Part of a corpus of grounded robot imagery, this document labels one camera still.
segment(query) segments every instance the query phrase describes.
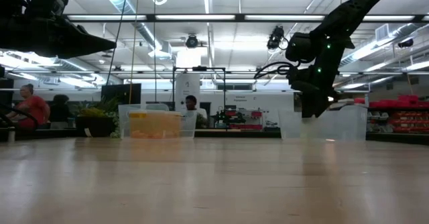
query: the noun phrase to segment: transparent container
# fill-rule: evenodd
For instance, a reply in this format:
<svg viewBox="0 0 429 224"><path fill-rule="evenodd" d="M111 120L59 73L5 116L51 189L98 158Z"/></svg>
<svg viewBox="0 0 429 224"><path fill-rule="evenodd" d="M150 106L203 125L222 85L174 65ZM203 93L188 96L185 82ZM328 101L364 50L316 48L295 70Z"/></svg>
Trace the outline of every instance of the transparent container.
<svg viewBox="0 0 429 224"><path fill-rule="evenodd" d="M279 110L282 139L329 139L365 141L367 109L345 106L325 111L319 118L301 118L301 113Z"/></svg>
<svg viewBox="0 0 429 224"><path fill-rule="evenodd" d="M190 111L183 116L179 112L168 111L164 104L119 106L122 139L193 138L195 124L196 113Z"/></svg>

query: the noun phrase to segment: red shirt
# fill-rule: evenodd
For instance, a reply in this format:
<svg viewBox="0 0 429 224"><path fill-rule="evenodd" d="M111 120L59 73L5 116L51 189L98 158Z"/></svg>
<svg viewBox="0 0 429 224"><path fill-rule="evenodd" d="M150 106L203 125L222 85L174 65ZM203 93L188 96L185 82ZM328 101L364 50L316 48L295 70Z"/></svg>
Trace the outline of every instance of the red shirt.
<svg viewBox="0 0 429 224"><path fill-rule="evenodd" d="M29 107L28 113L33 116L37 121L38 124L44 124L45 121L45 106L46 102L41 97L38 96L32 96L27 98L22 103L18 104L18 107L21 105L27 105ZM19 121L20 127L25 128L33 128L34 127L34 121L30 118L22 119Z"/></svg>

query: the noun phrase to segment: planter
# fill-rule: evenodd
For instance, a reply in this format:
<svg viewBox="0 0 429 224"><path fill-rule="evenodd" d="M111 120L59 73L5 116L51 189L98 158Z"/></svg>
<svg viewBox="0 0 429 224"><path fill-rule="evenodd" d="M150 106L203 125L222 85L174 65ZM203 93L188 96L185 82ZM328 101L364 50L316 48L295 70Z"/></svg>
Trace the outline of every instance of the planter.
<svg viewBox="0 0 429 224"><path fill-rule="evenodd" d="M115 130L115 124L112 117L77 117L76 128L79 135L109 137Z"/></svg>

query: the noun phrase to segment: black robotic arm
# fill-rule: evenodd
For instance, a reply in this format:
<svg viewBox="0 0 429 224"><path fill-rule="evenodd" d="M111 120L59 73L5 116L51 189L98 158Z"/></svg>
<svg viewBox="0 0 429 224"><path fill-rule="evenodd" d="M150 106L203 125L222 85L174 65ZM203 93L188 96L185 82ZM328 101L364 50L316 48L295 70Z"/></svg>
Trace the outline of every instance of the black robotic arm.
<svg viewBox="0 0 429 224"><path fill-rule="evenodd" d="M298 62L298 66L316 59L314 65L298 70L289 62L270 64L281 64L272 72L286 75L291 88L302 92L302 117L319 117L329 106L328 96L336 97L332 84L344 50L354 48L350 36L379 1L349 0L329 13L309 34L295 33L286 49L286 58ZM266 74L260 73L255 78Z"/></svg>
<svg viewBox="0 0 429 224"><path fill-rule="evenodd" d="M68 0L0 0L0 48L63 59L116 48L116 43L70 23L62 15L67 4Z"/></svg>

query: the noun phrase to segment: table surface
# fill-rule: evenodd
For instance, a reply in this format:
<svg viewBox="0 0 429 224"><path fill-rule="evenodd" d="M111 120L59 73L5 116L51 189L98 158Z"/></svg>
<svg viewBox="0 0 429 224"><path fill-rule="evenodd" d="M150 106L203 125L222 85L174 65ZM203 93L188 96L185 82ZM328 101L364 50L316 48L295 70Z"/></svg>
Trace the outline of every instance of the table surface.
<svg viewBox="0 0 429 224"><path fill-rule="evenodd" d="M0 223L429 223L429 148L49 139L0 145Z"/></svg>

